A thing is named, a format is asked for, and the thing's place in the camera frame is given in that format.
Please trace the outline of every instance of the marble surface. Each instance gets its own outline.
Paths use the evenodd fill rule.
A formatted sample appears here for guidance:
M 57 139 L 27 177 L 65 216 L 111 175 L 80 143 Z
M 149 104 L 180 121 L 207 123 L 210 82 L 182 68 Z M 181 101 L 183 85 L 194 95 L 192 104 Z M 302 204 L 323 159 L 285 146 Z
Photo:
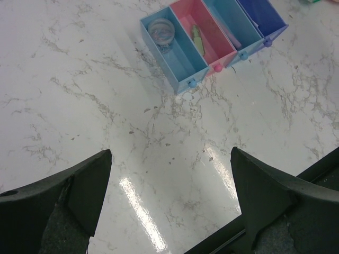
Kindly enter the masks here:
M 339 6 L 272 0 L 290 27 L 179 96 L 139 19 L 171 0 L 0 0 L 0 192 L 102 149 L 88 252 L 183 253 L 240 214 L 230 151 L 293 175 L 339 145 Z

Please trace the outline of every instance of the transparent round container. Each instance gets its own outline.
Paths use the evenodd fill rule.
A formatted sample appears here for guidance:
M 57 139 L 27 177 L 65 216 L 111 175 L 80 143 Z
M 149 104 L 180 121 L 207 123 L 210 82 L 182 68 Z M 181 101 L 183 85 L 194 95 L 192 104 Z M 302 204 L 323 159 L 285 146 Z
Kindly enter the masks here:
M 148 33 L 161 53 L 167 53 L 172 49 L 175 29 L 171 21 L 162 17 L 153 20 L 148 25 Z

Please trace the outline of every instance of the blue knob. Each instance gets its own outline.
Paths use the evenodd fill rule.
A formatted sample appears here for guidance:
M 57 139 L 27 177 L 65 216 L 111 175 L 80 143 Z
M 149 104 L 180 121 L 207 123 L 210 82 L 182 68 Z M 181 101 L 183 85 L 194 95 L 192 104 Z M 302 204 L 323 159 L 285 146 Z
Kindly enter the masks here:
M 191 87 L 191 88 L 196 88 L 197 85 L 198 85 L 198 83 L 197 83 L 195 80 L 191 80 L 191 81 L 189 82 L 189 87 Z
M 269 48 L 270 46 L 272 46 L 273 42 L 270 38 L 267 38 L 265 41 L 264 41 L 264 46 Z
M 242 61 L 245 61 L 248 59 L 248 53 L 246 51 L 244 51 L 243 53 L 240 54 L 240 59 Z

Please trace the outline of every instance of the green utility knife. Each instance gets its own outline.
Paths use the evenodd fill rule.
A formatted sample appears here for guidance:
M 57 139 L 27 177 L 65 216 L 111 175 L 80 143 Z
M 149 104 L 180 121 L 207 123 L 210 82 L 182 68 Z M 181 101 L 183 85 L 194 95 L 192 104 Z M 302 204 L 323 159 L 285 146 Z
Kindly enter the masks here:
M 205 55 L 205 48 L 203 47 L 202 38 L 200 34 L 200 29 L 197 25 L 193 25 L 191 29 L 192 40 L 195 46 L 198 48 L 200 53 L 204 56 Z

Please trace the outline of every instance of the drawer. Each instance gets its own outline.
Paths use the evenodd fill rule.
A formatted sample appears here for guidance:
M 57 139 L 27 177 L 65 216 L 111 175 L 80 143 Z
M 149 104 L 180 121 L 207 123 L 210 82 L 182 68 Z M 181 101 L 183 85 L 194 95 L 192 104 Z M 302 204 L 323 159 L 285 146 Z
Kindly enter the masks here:
M 179 0 L 170 7 L 192 39 L 192 27 L 194 25 L 199 27 L 203 44 L 203 52 L 199 52 L 210 66 L 207 76 L 221 72 L 224 66 L 234 59 L 237 51 L 224 35 L 204 2 L 202 0 Z
M 264 43 L 256 51 L 270 47 L 272 42 L 288 27 L 269 0 L 238 0 L 252 21 Z
M 237 0 L 203 0 L 220 27 L 229 31 L 241 44 L 237 56 L 228 64 L 232 66 L 240 60 L 247 60 L 264 42 L 248 15 Z
M 167 53 L 161 53 L 147 31 L 150 22 L 160 17 L 171 21 L 175 29 L 172 49 Z M 209 66 L 170 7 L 141 19 L 141 32 L 146 45 L 177 94 L 202 82 Z

